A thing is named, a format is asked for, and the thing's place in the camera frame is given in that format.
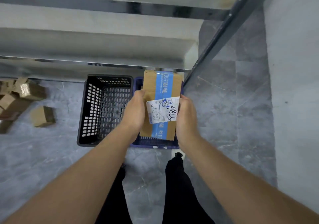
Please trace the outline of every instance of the left hand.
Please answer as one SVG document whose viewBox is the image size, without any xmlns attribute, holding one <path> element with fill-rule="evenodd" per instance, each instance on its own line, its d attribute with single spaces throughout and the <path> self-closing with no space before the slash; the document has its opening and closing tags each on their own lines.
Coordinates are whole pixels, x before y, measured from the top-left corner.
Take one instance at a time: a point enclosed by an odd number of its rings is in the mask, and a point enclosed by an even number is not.
<svg viewBox="0 0 319 224">
<path fill-rule="evenodd" d="M 132 129 L 134 134 L 138 134 L 142 128 L 145 117 L 145 107 L 143 96 L 145 90 L 137 90 L 134 96 L 127 103 L 121 125 L 126 125 Z"/>
</svg>

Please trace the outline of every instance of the leg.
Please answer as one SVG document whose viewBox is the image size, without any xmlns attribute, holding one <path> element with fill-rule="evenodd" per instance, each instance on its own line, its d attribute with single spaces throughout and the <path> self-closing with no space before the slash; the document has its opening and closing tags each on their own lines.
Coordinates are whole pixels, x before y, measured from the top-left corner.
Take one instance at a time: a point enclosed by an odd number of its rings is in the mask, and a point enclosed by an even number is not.
<svg viewBox="0 0 319 224">
<path fill-rule="evenodd" d="M 122 180 L 125 177 L 125 169 L 120 168 L 109 194 L 95 223 L 123 223 L 132 224 L 129 210 L 127 209 Z"/>
<path fill-rule="evenodd" d="M 215 224 L 196 198 L 190 178 L 184 172 L 180 153 L 168 162 L 165 174 L 166 195 L 162 223 Z"/>
</svg>

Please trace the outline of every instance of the plastic crate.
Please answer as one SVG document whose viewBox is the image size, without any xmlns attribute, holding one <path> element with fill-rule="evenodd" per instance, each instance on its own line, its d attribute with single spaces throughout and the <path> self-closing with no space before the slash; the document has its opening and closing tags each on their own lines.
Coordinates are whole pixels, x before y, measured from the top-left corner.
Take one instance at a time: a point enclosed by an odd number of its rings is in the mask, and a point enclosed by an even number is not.
<svg viewBox="0 0 319 224">
<path fill-rule="evenodd" d="M 88 75 L 78 130 L 79 146 L 98 145 L 120 123 L 133 95 L 133 82 L 131 76 Z"/>
<path fill-rule="evenodd" d="M 140 90 L 142 85 L 143 85 L 143 77 L 135 78 L 133 92 L 135 92 L 136 90 Z M 183 93 L 183 83 L 181 85 L 181 93 Z M 179 149 L 176 134 L 175 134 L 174 141 L 161 140 L 161 139 L 152 138 L 152 137 L 141 137 L 138 134 L 138 137 L 131 144 L 131 147 Z"/>
</svg>

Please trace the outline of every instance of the cartoon logo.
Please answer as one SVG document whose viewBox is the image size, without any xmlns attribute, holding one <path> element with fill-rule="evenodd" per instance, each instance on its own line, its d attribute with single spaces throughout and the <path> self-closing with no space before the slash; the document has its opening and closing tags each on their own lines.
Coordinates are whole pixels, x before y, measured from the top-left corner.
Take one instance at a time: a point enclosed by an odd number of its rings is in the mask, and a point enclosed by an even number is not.
<svg viewBox="0 0 319 224">
<path fill-rule="evenodd" d="M 172 102 L 170 100 L 164 99 L 162 106 L 164 107 L 169 107 L 172 104 Z"/>
</svg>

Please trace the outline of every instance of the gray marble floor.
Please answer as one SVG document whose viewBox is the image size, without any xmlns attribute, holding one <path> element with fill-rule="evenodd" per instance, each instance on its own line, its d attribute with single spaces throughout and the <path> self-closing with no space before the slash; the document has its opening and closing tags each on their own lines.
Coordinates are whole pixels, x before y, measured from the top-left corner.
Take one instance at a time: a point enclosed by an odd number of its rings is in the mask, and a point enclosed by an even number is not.
<svg viewBox="0 0 319 224">
<path fill-rule="evenodd" d="M 219 26 L 204 22 L 203 50 Z M 233 161 L 276 186 L 271 91 L 262 10 L 256 11 L 196 77 L 185 94 L 194 100 L 199 130 Z M 11 131 L 0 136 L 0 222 L 90 148 L 76 144 L 83 84 L 42 81 L 48 99 L 34 102 Z M 55 108 L 57 123 L 32 127 L 29 112 L 37 105 Z M 123 181 L 133 223 L 161 223 L 165 201 L 167 149 L 130 148 Z M 200 178 L 184 161 L 197 198 L 217 224 L 231 223 Z"/>
</svg>

